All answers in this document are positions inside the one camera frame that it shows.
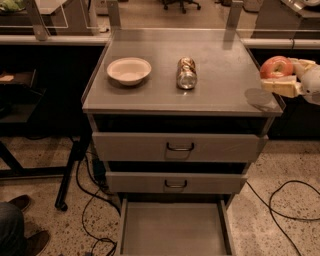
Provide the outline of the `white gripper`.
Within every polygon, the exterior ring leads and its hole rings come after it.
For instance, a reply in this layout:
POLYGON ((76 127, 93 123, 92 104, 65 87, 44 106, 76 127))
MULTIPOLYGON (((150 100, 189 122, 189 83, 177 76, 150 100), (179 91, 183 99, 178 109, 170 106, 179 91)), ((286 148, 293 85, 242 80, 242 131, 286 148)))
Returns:
POLYGON ((288 98, 301 95, 308 103, 320 105, 320 65, 307 59, 290 61, 296 75, 262 79, 262 89, 288 98))

